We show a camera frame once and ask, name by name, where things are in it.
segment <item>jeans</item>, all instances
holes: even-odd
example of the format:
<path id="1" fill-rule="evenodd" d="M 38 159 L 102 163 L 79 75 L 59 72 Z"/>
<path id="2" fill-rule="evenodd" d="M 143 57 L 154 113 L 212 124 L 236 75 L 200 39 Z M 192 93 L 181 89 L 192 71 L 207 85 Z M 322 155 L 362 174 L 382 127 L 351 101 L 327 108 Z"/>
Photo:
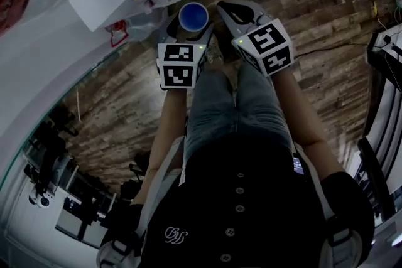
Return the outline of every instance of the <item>jeans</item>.
<path id="1" fill-rule="evenodd" d="M 239 71 L 236 106 L 221 71 L 203 70 L 194 90 L 185 138 L 185 161 L 208 143 L 229 133 L 257 136 L 292 151 L 288 126 L 272 80 L 247 63 Z"/>

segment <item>button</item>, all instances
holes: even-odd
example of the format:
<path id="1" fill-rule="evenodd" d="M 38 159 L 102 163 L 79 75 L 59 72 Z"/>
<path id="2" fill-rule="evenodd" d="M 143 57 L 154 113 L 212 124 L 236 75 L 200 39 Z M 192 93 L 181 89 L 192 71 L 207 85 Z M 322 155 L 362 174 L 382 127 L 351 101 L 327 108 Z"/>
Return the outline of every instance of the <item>button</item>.
<path id="1" fill-rule="evenodd" d="M 229 254 L 223 254 L 220 257 L 220 261 L 222 261 L 222 262 L 229 262 L 231 260 L 232 260 L 232 256 Z"/>
<path id="2" fill-rule="evenodd" d="M 245 211 L 245 208 L 244 208 L 242 205 L 237 205 L 237 206 L 236 206 L 236 211 L 237 211 L 237 212 L 244 212 L 244 211 Z"/>
<path id="3" fill-rule="evenodd" d="M 232 236 L 234 236 L 234 229 L 233 228 L 228 228 L 228 229 L 226 229 L 226 235 L 228 236 L 228 237 L 232 237 Z"/>

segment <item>wooden floor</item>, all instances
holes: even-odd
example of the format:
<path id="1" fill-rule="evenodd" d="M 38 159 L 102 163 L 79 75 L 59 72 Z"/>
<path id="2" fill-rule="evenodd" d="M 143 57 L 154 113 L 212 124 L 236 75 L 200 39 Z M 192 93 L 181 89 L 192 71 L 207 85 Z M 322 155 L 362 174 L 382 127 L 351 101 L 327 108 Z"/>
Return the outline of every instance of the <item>wooden floor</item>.
<path id="1" fill-rule="evenodd" d="M 220 40 L 227 30 L 217 14 L 219 0 L 183 0 L 207 6 Z M 371 0 L 252 0 L 279 18 L 291 35 L 296 55 L 343 43 L 367 44 L 380 27 Z M 380 20 L 394 20 L 395 0 L 376 0 Z M 293 71 L 325 125 L 330 145 L 345 165 L 364 127 L 369 98 L 366 47 L 343 46 L 297 58 Z M 130 178 L 128 164 L 141 151 L 149 151 L 165 93 L 155 67 L 156 41 L 132 44 L 112 56 L 78 85 L 80 134 L 68 137 L 68 149 L 80 170 L 98 176 L 118 191 Z M 77 114 L 75 89 L 65 103 Z"/>

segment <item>person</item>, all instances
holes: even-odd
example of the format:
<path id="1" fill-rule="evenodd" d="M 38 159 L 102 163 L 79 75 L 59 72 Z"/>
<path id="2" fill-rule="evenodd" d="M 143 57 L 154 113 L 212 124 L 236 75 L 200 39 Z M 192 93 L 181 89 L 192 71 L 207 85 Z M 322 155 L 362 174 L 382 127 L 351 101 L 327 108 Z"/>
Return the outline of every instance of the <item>person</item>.
<path id="1" fill-rule="evenodd" d="M 243 63 L 235 103 L 221 54 L 210 57 L 188 118 L 185 182 L 170 188 L 144 245 L 138 241 L 140 267 L 318 267 L 325 219 L 311 179 L 294 171 L 293 141 L 315 167 L 333 212 L 361 236 L 363 262 L 374 233 L 371 205 L 332 154 L 291 69 L 266 78 Z M 185 123 L 186 90 L 169 89 L 143 185 L 103 244 L 135 231 L 155 173 Z"/>

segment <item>black shirt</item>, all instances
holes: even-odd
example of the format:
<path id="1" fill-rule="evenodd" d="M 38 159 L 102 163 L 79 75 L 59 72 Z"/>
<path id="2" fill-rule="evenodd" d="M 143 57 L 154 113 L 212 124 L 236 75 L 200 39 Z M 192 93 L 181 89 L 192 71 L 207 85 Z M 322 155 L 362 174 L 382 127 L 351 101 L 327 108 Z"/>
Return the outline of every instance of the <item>black shirt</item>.
<path id="1" fill-rule="evenodd" d="M 364 260 L 374 233 L 367 198 L 347 173 L 328 176 L 322 188 L 335 214 L 360 233 Z M 134 208 L 135 226 L 141 207 Z M 294 172 L 290 151 L 229 134 L 197 151 L 187 163 L 186 182 L 161 201 L 141 267 L 317 267 L 324 240 L 314 185 L 309 175 Z"/>

